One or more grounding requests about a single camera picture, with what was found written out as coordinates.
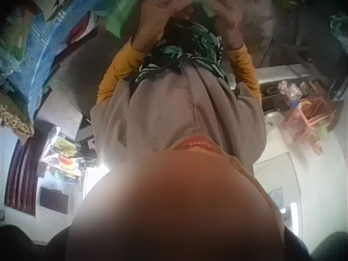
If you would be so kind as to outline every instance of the gray shirt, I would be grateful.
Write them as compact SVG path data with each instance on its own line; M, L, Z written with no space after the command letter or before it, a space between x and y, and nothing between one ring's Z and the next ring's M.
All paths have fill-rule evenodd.
M96 150L110 169L144 153L168 149L187 136L203 134L252 173L266 144L263 111L245 84L236 95L209 71L182 64L143 80L132 98L118 82L111 98L91 111Z

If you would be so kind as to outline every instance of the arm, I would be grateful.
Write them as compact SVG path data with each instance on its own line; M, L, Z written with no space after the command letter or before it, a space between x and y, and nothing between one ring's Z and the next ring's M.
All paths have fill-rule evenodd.
M216 29L231 62L237 83L243 82L251 90L254 97L261 101L261 91L256 78L255 68L244 44L241 33L242 13L235 0L209 0L210 8L216 13Z
M168 20L191 4L191 0L144 0L141 4L140 24L132 42L128 42L115 56L99 85L97 103L113 95L118 81L136 71L146 53L162 39Z
M136 71L142 64L145 53L134 49L130 43L117 53L99 85L97 103L105 101L114 93L117 83L124 76Z
M257 81L256 71L246 46L243 45L242 48L234 51L227 51L227 55L231 62L231 68L236 83L245 83L254 97L261 101L262 95L260 85Z

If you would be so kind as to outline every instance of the hand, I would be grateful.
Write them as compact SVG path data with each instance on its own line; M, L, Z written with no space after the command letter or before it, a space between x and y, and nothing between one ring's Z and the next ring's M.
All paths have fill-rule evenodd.
M140 24L132 41L133 48L148 53L163 38L169 19L190 5L191 0L143 0Z
M222 36L227 50L239 49L244 45L241 33L243 15L236 0L206 0L208 6L217 16L215 27Z

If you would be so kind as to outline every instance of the mustard yellow sleeve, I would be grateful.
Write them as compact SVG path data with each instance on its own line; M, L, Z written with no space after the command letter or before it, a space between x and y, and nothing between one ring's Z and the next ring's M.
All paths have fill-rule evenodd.
M145 53L133 49L128 41L117 53L99 85L97 103L105 101L114 93L118 81L136 71L143 63Z
M245 83L251 90L255 98L262 100L260 85L256 78L255 67L252 64L251 56L245 45L234 51L227 51L235 81L237 83Z

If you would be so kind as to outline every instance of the red curtain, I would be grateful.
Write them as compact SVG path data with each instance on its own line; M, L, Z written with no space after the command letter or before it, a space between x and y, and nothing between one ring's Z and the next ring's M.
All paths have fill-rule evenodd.
M36 171L46 138L36 129L24 146L17 143L6 184L4 203L7 207L35 216Z

